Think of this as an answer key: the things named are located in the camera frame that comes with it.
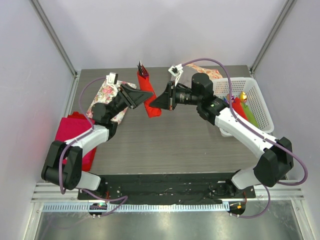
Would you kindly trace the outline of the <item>floral rectangular tray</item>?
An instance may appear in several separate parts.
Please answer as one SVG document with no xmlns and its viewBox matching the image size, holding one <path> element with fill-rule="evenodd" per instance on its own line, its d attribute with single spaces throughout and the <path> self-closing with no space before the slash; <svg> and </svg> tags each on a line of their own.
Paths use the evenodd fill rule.
<svg viewBox="0 0 320 240">
<path fill-rule="evenodd" d="M 103 82 L 101 87 L 99 88 L 96 96 L 94 97 L 93 101 L 91 102 L 87 112 L 86 116 L 90 119 L 93 119 L 93 113 L 92 113 L 92 107 L 96 103 L 104 103 L 108 104 L 111 102 L 111 100 L 117 95 L 116 88 L 120 87 L 120 84 L 128 84 L 130 87 L 136 89 L 137 85 L 134 83 L 126 82 L 126 81 L 117 81 L 117 84 L 115 86 L 111 86 L 107 83 L 107 80 Z"/>
</svg>

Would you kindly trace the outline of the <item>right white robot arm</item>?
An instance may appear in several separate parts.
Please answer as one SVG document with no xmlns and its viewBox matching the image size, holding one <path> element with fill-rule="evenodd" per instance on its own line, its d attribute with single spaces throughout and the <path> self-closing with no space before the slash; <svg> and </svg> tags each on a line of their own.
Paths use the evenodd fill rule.
<svg viewBox="0 0 320 240">
<path fill-rule="evenodd" d="M 214 84 L 207 74 L 195 73 L 190 87 L 169 81 L 150 106 L 173 111 L 178 104 L 196 106 L 202 119 L 230 133 L 257 157 L 255 166 L 237 171 L 226 184 L 230 197 L 238 197 L 253 185 L 273 187 L 293 168 L 293 158 L 286 152 L 292 150 L 291 142 L 282 137 L 272 144 L 267 141 L 268 134 L 254 125 L 250 125 L 252 131 L 243 126 L 244 118 L 233 115 L 228 104 L 214 94 Z"/>
</svg>

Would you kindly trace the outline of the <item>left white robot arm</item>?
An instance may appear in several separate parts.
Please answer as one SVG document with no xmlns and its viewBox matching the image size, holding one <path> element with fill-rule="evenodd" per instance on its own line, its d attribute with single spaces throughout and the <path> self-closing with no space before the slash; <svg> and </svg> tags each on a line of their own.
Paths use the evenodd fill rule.
<svg viewBox="0 0 320 240">
<path fill-rule="evenodd" d="M 109 102 L 95 103 L 92 108 L 90 128 L 67 141 L 51 143 L 41 172 L 44 181 L 65 190 L 86 189 L 93 198 L 100 200 L 107 192 L 102 178 L 82 170 L 83 157 L 98 145 L 109 141 L 116 133 L 118 123 L 112 119 L 126 108 L 134 109 L 151 98 L 153 93 L 121 84 L 117 95 Z"/>
</svg>

